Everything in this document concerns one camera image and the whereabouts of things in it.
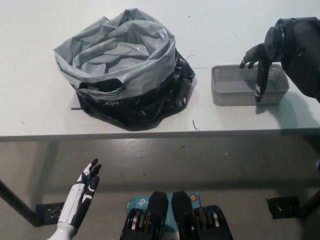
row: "gray plastic bag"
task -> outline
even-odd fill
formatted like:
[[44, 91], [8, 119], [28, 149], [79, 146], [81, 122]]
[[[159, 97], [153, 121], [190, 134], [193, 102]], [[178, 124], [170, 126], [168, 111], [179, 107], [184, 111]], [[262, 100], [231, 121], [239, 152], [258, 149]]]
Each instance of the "gray plastic bag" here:
[[59, 70], [77, 88], [81, 82], [118, 79], [117, 88], [109, 92], [79, 89], [111, 102], [157, 88], [174, 71], [175, 50], [175, 36], [168, 29], [148, 14], [130, 9], [112, 20], [102, 17], [54, 52]]
[[187, 106], [195, 73], [175, 44], [160, 22], [130, 9], [112, 20], [102, 17], [54, 52], [81, 109], [142, 130]]

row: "floor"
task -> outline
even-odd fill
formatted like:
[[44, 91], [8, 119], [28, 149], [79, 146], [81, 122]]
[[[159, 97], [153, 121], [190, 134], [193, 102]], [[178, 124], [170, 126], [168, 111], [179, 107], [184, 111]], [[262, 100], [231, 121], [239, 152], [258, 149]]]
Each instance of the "floor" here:
[[[153, 190], [198, 191], [221, 207], [235, 240], [318, 240], [320, 211], [273, 220], [266, 199], [320, 187], [319, 155], [302, 137], [0, 142], [0, 178], [29, 206], [62, 202], [84, 167], [102, 164], [100, 183], [75, 239], [118, 240], [127, 201]], [[0, 199], [1, 240], [44, 240], [56, 226], [30, 226]]]

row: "black plastic bag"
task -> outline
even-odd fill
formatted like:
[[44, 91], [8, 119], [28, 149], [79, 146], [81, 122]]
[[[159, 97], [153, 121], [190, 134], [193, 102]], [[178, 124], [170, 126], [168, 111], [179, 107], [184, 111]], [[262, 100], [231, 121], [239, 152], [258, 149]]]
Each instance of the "black plastic bag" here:
[[[121, 101], [95, 101], [90, 95], [77, 92], [81, 109], [89, 115], [128, 130], [145, 130], [182, 111], [188, 102], [194, 71], [187, 61], [175, 52], [174, 72], [162, 84], [143, 95]], [[82, 85], [82, 88], [103, 88], [103, 82]]]

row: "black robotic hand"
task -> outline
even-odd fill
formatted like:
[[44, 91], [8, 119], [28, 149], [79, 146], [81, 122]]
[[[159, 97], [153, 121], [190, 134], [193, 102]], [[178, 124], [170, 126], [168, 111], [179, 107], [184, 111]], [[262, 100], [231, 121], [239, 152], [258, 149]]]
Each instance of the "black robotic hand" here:
[[281, 66], [298, 89], [320, 102], [320, 20], [316, 17], [279, 19], [267, 32], [264, 43], [249, 49], [241, 64], [258, 62], [255, 99], [265, 93], [269, 66]]

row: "white table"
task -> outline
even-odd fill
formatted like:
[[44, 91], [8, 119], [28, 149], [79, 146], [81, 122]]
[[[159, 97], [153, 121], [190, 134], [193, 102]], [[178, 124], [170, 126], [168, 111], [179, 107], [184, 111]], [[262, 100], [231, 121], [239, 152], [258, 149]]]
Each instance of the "white table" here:
[[[71, 110], [74, 90], [53, 49], [101, 16], [139, 8], [176, 36], [196, 73], [187, 108], [154, 129], [129, 132]], [[320, 105], [290, 82], [278, 107], [218, 107], [210, 68], [239, 64], [279, 18], [319, 16], [318, 0], [16, 0], [0, 6], [0, 141], [318, 134]]]

